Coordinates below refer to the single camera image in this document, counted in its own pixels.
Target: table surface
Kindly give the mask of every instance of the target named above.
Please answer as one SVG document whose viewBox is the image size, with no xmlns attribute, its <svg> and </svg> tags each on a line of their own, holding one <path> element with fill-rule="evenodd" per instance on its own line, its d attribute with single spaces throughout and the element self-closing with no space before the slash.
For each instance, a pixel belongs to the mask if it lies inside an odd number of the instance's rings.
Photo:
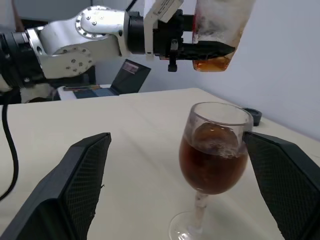
<svg viewBox="0 0 320 240">
<path fill-rule="evenodd" d="M 193 104 L 225 102 L 191 88 L 70 101 L 11 105 L 8 122 L 20 172 L 0 202 L 0 234 L 31 191 L 82 138 L 111 132 L 103 183 L 88 240 L 165 240 L 178 213 L 190 211 L 195 191 L 182 176 L 178 150 Z M 265 118 L 254 131 L 298 144 L 320 165 L 320 144 Z M 0 129 L 0 192 L 12 179 L 12 158 Z M 230 191 L 211 196 L 205 229 L 215 240 L 283 240 L 260 192 L 251 163 Z"/>
<path fill-rule="evenodd" d="M 60 86 L 57 88 L 57 91 L 58 91 L 58 94 L 59 94 L 61 101 L 77 99 L 77 97 L 73 91 L 64 91 L 64 87 L 65 86 Z M 111 84 L 100 84 L 100 87 L 103 89 L 107 89 L 107 88 L 111 87 Z"/>
</svg>

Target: glass base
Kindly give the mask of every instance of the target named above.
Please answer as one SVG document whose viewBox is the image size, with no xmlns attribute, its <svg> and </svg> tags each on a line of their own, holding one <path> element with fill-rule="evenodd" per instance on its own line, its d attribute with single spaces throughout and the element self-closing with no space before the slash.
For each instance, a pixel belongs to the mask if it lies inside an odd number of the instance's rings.
<svg viewBox="0 0 320 240">
<path fill-rule="evenodd" d="M 176 215 L 170 222 L 169 237 L 171 240 L 213 240 L 217 232 L 222 232 L 215 226 L 215 217 L 205 214 L 203 218 L 203 229 L 196 230 L 191 226 L 193 212 L 182 212 Z"/>
<path fill-rule="evenodd" d="M 171 240 L 200 240 L 202 229 L 191 226 L 192 212 L 182 212 L 170 222 L 169 237 Z"/>
</svg>

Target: wine glass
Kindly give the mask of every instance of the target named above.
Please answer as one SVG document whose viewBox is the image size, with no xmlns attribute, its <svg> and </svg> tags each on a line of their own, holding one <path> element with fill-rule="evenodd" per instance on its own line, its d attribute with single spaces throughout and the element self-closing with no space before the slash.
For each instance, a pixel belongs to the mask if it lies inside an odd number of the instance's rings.
<svg viewBox="0 0 320 240">
<path fill-rule="evenodd" d="M 232 188 L 243 175 L 248 152 L 243 134 L 253 117 L 226 103 L 201 102 L 190 111 L 179 150 L 185 180 L 196 190 L 193 212 L 176 215 L 169 227 L 171 240 L 199 240 L 209 195 Z"/>
</svg>

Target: brown liquid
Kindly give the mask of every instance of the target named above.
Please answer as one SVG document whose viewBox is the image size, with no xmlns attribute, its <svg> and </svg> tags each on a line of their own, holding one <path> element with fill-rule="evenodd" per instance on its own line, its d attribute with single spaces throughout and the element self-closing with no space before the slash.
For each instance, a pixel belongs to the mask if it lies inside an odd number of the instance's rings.
<svg viewBox="0 0 320 240">
<path fill-rule="evenodd" d="M 193 68 L 199 72 L 223 72 L 229 66 L 231 58 L 220 56 L 209 60 L 194 60 Z"/>
<path fill-rule="evenodd" d="M 203 194 L 221 194 L 232 188 L 244 173 L 247 151 L 237 156 L 223 157 L 195 149 L 182 138 L 180 167 L 186 181 Z"/>
</svg>

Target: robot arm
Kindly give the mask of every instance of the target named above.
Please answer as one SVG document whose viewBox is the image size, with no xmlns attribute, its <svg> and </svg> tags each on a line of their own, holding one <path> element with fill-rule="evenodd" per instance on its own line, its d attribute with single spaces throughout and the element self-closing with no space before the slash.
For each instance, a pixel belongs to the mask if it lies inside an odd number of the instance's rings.
<svg viewBox="0 0 320 240">
<path fill-rule="evenodd" d="M 150 14 L 143 18 L 138 12 L 91 6 L 68 20 L 0 33 L 0 92 L 74 77 L 101 60 L 130 53 L 169 60 L 168 70 L 176 72 L 176 60 L 216 58 L 235 50 L 220 42 L 183 43 L 184 31 L 192 31 L 193 16 L 175 8 L 165 12 L 157 11 L 155 19 Z M 151 20 L 156 23 L 152 28 Z"/>
</svg>

